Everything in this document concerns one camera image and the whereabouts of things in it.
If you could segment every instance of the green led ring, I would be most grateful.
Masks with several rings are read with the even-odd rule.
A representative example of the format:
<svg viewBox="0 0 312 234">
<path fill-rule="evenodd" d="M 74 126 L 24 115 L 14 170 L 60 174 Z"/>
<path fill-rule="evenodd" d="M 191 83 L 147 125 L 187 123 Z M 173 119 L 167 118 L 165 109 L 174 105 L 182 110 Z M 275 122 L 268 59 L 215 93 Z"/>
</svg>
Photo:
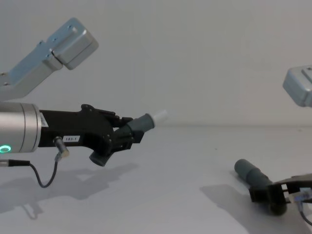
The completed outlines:
<svg viewBox="0 0 312 234">
<path fill-rule="evenodd" d="M 4 154 L 4 153 L 10 152 L 10 151 L 11 151 L 11 146 L 9 146 L 9 145 L 0 146 L 0 153 Z"/>
</svg>

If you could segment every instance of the silver cylinder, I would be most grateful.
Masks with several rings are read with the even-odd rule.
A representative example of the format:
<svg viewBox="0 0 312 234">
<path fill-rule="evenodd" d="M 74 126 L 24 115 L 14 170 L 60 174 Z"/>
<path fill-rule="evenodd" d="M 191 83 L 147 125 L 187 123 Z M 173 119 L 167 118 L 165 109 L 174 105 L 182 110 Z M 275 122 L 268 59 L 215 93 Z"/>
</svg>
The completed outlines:
<svg viewBox="0 0 312 234">
<path fill-rule="evenodd" d="M 0 102 L 0 153 L 33 152 L 39 145 L 41 117 L 37 106 Z"/>
</svg>

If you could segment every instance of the white table surface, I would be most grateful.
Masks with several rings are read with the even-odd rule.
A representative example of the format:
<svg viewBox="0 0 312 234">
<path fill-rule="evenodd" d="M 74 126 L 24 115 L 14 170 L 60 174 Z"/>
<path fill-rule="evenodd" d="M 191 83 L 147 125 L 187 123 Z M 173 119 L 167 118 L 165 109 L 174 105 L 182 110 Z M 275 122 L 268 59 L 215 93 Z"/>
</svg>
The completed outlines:
<svg viewBox="0 0 312 234">
<path fill-rule="evenodd" d="M 263 213 L 234 173 L 240 158 L 273 181 L 311 173 L 311 142 L 312 128 L 158 128 L 105 168 L 71 148 L 48 189 L 30 168 L 1 168 L 0 233 L 312 234 L 294 207 Z M 47 180 L 55 153 L 10 157 L 30 159 Z"/>
</svg>

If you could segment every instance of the label sticker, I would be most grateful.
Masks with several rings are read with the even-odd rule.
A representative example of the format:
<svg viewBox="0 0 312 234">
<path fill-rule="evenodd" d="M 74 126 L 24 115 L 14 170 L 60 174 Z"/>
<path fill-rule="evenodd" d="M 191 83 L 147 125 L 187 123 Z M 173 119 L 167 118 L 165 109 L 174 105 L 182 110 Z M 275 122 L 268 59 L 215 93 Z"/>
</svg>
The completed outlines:
<svg viewBox="0 0 312 234">
<path fill-rule="evenodd" d="M 79 142 L 80 136 L 64 136 L 64 142 Z"/>
<path fill-rule="evenodd" d="M 40 117 L 41 117 L 41 127 L 43 128 L 48 128 L 48 122 L 45 120 L 43 113 L 40 112 Z"/>
</svg>

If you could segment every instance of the white wall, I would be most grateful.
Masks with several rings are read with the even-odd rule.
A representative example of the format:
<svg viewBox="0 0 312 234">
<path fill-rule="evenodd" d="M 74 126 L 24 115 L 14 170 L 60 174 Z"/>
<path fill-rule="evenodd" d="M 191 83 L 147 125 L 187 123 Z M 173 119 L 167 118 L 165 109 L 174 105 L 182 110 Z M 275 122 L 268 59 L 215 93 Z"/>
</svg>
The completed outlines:
<svg viewBox="0 0 312 234">
<path fill-rule="evenodd" d="M 25 102 L 77 111 L 88 103 L 171 124 L 312 124 L 282 89 L 312 63 L 310 0 L 1 0 L 0 71 L 77 17 L 99 49 L 49 77 Z"/>
</svg>

